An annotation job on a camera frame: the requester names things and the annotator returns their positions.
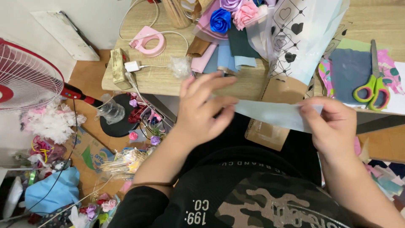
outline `blue satin rose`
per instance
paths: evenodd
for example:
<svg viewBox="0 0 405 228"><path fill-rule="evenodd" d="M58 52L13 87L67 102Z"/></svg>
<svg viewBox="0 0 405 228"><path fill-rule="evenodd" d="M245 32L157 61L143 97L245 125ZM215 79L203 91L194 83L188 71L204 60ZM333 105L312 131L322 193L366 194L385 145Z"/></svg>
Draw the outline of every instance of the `blue satin rose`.
<svg viewBox="0 0 405 228"><path fill-rule="evenodd" d="M211 18L209 19L209 26L214 32L226 33L230 28L230 12L223 8L212 12Z"/></svg>

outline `black round stand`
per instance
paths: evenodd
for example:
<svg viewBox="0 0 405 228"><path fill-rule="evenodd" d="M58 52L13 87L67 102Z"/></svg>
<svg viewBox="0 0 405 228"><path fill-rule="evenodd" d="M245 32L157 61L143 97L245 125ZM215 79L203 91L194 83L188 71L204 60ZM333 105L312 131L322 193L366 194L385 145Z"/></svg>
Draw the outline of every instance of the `black round stand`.
<svg viewBox="0 0 405 228"><path fill-rule="evenodd" d="M113 100L117 104L120 104L125 108L125 116L121 121L108 125L105 118L103 116L100 116L101 129L108 136L116 138L124 137L129 135L128 131L135 130L139 126L139 123L128 122L128 117L131 114L132 110L134 110L134 107L129 104L130 98L131 96L128 96L125 93L113 97Z"/></svg>

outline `green scissors handle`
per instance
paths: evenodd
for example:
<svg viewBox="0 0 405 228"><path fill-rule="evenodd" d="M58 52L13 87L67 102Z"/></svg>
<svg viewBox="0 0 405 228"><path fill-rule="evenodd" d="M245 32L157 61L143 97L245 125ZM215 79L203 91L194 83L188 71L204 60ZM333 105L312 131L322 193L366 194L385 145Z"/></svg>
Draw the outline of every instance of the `green scissors handle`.
<svg viewBox="0 0 405 228"><path fill-rule="evenodd" d="M376 78L374 75L371 75L369 78L369 81L367 84L358 87L356 90L353 91L353 97L359 101L359 102L369 102L368 108L373 110L373 111L381 111L386 106L388 105L390 101L390 92L387 90L387 88L384 86L384 83L382 81L382 77ZM358 96L358 92L362 89L367 90L367 97L366 98L360 98ZM383 94L383 104L380 106L375 106L375 102L378 99L378 96L380 92Z"/></svg>

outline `hand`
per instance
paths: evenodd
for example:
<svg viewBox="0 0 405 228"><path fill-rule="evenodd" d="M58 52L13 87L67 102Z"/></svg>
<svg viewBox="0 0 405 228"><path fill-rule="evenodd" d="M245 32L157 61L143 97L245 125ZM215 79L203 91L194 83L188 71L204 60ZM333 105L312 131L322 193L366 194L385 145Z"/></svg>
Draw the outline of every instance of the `hand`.
<svg viewBox="0 0 405 228"><path fill-rule="evenodd" d="M234 116L233 105L239 99L230 96L208 99L213 91L232 85L236 80L236 77L222 77L222 71L218 71L182 82L177 123L172 130L182 138L182 142L194 148L225 130Z"/></svg>
<svg viewBox="0 0 405 228"><path fill-rule="evenodd" d="M355 155L357 117L354 109L327 97L312 97L298 104L303 105L301 116L312 129L314 146L326 159ZM312 108L313 104L324 105L321 115Z"/></svg>

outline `camouflage print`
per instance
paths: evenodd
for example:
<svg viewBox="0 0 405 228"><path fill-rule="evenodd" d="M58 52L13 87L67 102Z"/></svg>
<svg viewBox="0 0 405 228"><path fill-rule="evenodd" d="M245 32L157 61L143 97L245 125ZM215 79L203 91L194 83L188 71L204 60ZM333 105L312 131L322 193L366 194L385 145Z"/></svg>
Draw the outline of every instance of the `camouflage print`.
<svg viewBox="0 0 405 228"><path fill-rule="evenodd" d="M215 216L233 228L349 227L339 222L347 221L341 212L312 183L256 172L235 186Z"/></svg>

